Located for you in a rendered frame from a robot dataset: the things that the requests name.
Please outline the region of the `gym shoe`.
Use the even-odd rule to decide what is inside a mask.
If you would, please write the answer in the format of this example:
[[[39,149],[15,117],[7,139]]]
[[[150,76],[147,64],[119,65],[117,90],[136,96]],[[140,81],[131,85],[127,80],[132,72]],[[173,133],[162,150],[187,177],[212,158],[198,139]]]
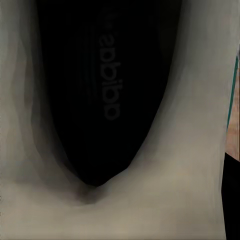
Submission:
[[[0,0],[0,240],[227,240],[240,0]]]

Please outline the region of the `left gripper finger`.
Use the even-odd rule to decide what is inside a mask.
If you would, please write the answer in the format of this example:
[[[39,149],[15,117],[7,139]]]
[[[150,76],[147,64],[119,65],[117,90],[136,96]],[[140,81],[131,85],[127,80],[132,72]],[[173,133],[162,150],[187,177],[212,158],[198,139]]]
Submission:
[[[240,240],[240,162],[225,153],[222,187],[226,240]]]

